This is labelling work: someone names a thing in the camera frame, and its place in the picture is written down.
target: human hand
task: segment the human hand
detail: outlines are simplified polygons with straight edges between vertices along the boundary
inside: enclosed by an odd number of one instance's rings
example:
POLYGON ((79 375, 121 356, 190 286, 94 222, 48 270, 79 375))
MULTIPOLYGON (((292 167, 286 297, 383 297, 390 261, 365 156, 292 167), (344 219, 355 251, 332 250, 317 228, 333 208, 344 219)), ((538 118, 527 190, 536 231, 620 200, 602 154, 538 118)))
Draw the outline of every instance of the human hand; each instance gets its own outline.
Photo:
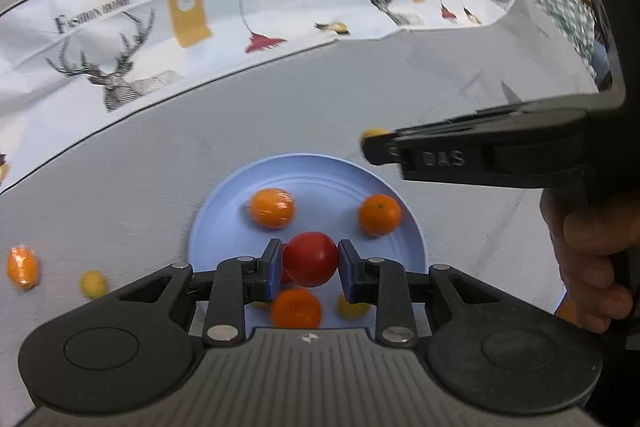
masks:
POLYGON ((576 305, 578 325, 596 333, 623 319, 633 305, 629 290, 614 281, 609 255, 640 245, 640 194, 569 213, 549 190, 540 211, 549 228, 560 277, 576 305))

